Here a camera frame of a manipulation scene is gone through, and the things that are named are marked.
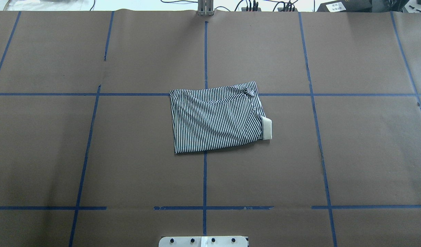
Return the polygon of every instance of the folded fabric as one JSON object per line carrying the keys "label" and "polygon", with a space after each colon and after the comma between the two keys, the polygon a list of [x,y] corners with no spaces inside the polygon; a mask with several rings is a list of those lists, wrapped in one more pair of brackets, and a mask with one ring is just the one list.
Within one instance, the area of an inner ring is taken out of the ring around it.
{"label": "folded fabric", "polygon": [[170,91],[174,152],[215,150],[271,139],[254,81]]}

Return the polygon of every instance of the white tag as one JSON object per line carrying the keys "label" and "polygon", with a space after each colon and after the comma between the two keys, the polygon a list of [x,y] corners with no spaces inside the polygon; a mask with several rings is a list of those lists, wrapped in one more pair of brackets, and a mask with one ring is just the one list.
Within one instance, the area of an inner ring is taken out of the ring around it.
{"label": "white tag", "polygon": [[343,6],[343,3],[342,2],[330,3],[330,4],[327,4],[325,6],[328,8],[328,10],[330,12],[339,12],[339,11],[346,10],[345,9],[345,6]]}

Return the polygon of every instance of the white label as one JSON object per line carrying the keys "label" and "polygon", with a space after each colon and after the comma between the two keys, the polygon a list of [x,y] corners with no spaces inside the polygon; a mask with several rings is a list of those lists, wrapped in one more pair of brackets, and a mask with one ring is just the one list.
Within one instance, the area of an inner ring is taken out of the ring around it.
{"label": "white label", "polygon": [[331,4],[327,4],[325,6],[327,6],[327,8],[330,12],[339,12],[339,11],[346,10],[345,6],[343,6],[342,2],[331,3]]}

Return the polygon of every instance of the paper label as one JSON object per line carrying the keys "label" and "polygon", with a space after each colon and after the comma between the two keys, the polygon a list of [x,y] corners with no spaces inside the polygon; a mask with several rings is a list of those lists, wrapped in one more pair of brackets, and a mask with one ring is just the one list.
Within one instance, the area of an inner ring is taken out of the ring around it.
{"label": "paper label", "polygon": [[339,11],[346,10],[345,9],[345,6],[343,6],[343,3],[342,2],[330,3],[330,4],[327,4],[325,6],[328,8],[328,10],[330,12],[339,12]]}

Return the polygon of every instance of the striped garment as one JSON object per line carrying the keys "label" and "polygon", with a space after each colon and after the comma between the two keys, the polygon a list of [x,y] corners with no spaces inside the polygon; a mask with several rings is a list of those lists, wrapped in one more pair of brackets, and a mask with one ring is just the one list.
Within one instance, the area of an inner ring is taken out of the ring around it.
{"label": "striped garment", "polygon": [[175,153],[199,152],[264,139],[264,114],[256,83],[170,91]]}

